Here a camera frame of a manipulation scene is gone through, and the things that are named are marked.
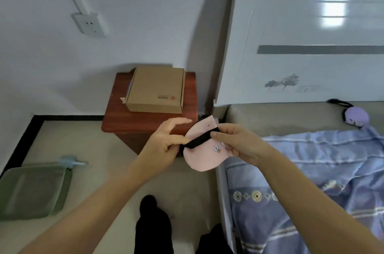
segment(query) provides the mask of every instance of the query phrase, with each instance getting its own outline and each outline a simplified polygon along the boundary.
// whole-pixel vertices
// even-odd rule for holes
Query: black elastic band
[[[207,140],[211,138],[211,132],[220,132],[218,128],[214,128],[197,137],[196,139],[190,141],[188,144],[180,145],[180,154],[183,155],[184,148],[194,149],[197,146],[205,143]]]
[[[344,106],[346,108],[353,107],[353,105],[350,104],[349,102],[341,101],[341,100],[336,99],[336,98],[329,99],[329,100],[327,100],[327,102],[332,103],[332,104],[338,104],[338,105]]]

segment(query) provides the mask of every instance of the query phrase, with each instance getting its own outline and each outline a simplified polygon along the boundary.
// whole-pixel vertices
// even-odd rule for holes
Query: cardboard box
[[[182,113],[185,70],[164,66],[138,66],[129,85],[130,111]]]

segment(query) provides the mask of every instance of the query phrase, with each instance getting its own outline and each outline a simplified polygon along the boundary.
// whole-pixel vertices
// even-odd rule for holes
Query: electrical outlet
[[[96,13],[90,13],[89,15],[76,13],[73,18],[82,33],[94,38],[105,38],[105,33]]]

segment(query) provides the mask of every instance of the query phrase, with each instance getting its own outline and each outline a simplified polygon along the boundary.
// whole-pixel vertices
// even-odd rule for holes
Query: blue blanket
[[[265,141],[384,242],[384,137],[372,127]],[[256,167],[225,161],[233,224],[245,253],[309,253]]]

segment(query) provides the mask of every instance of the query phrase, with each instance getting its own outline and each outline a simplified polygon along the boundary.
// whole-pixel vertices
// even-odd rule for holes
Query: green plastic container
[[[52,216],[64,206],[72,170],[38,164],[7,170],[0,179],[0,221]]]

